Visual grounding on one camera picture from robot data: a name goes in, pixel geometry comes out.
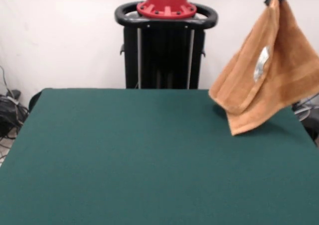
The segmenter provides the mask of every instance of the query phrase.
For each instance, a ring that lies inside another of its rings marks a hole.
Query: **white label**
[[[264,73],[264,66],[266,62],[268,61],[268,59],[269,59],[269,47],[264,47],[258,58],[256,68],[254,71],[255,82],[257,82],[258,79],[261,77],[261,75]]]

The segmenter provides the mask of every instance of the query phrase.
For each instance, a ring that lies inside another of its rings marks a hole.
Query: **wire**
[[[2,155],[2,156],[0,157],[0,160],[5,159],[7,155],[8,155],[8,154]]]
[[[11,149],[11,147],[7,147],[7,146],[5,146],[5,145],[3,145],[3,144],[0,144],[0,146],[3,147],[3,148],[5,148],[5,149]]]
[[[0,69],[2,70],[2,78],[3,78],[3,82],[4,82],[4,85],[5,85],[5,88],[10,93],[11,97],[14,97],[12,91],[9,89],[9,87],[8,87],[8,85],[6,83],[4,69],[3,69],[3,67],[1,65],[0,65]]]
[[[318,93],[318,94],[315,94],[313,97],[307,99],[306,101],[302,102],[301,104],[298,104],[298,105],[297,105],[297,108],[302,107],[303,105],[307,104],[308,102],[310,102],[313,98],[315,98],[315,97],[317,97],[317,96],[319,96],[319,93]]]

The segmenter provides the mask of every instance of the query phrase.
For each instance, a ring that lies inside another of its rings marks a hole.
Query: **brown towel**
[[[232,135],[319,92],[319,57],[287,3],[272,0],[209,95],[222,106]]]

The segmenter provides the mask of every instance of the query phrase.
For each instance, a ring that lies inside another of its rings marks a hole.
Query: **silver rod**
[[[189,43],[187,89],[190,89],[190,76],[191,76],[191,65],[193,61],[194,38],[195,38],[195,30],[192,30],[190,33],[190,43]]]
[[[142,29],[138,28],[138,77],[139,89],[142,89]]]

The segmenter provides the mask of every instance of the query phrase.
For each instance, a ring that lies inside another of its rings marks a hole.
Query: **green felt surface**
[[[207,91],[45,90],[0,168],[3,225],[315,225],[290,110],[232,137]]]

